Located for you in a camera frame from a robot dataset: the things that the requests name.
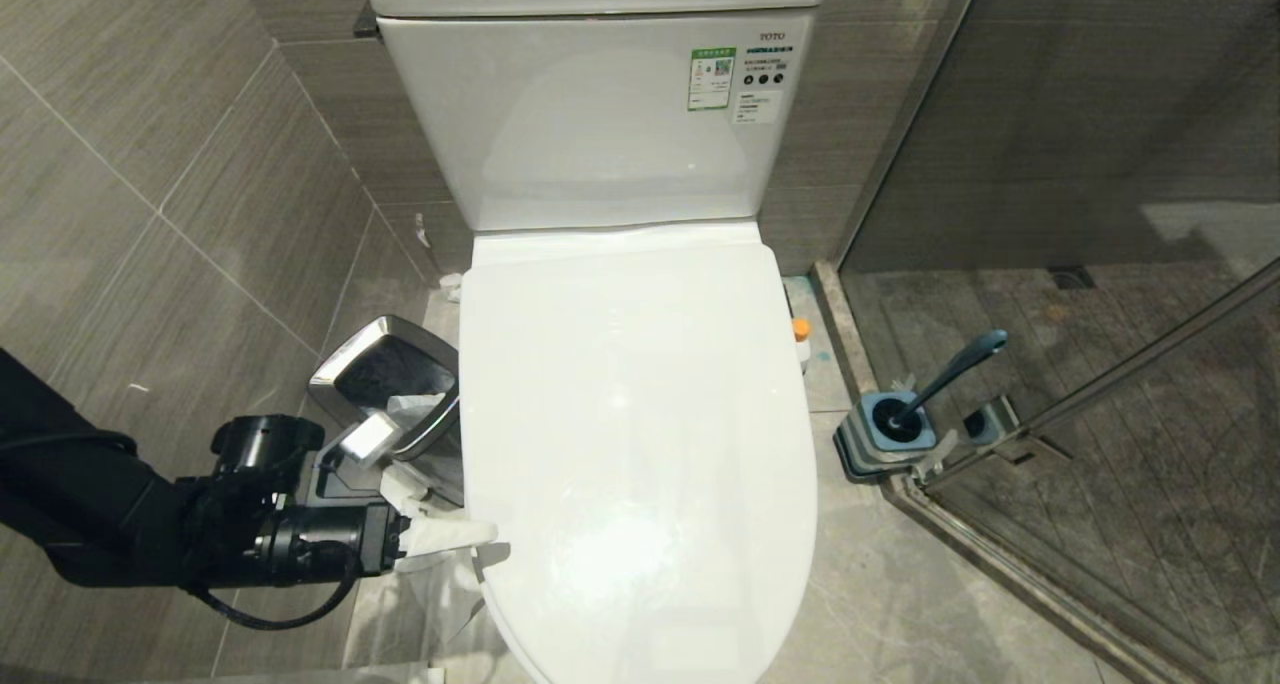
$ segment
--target small bottle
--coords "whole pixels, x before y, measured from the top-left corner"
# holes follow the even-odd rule
[[[809,350],[809,320],[804,318],[792,319],[791,330],[796,336],[796,356],[800,359],[800,373],[804,374],[809,370],[809,356],[813,354]]]

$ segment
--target floor drain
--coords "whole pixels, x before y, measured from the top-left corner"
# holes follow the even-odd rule
[[[1070,266],[1046,266],[1044,270],[1048,272],[1050,277],[1053,278],[1053,284],[1056,284],[1060,289],[1098,288],[1098,286],[1093,282],[1093,277],[1089,275],[1089,272],[1079,264],[1073,264]]]

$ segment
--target trash can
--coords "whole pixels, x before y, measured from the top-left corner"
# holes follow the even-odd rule
[[[362,466],[402,461],[462,506],[458,351],[398,316],[371,320],[320,365],[311,398],[346,428],[339,447]]]

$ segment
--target toilet tank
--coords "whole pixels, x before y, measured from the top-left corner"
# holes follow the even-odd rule
[[[820,0],[370,0],[477,232],[754,216]]]

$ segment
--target toilet seat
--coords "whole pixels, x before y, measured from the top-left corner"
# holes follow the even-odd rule
[[[607,252],[477,242],[467,510],[507,543],[480,552],[481,588],[543,681],[746,684],[795,619],[813,438],[777,264],[744,224],[746,238],[686,224]]]

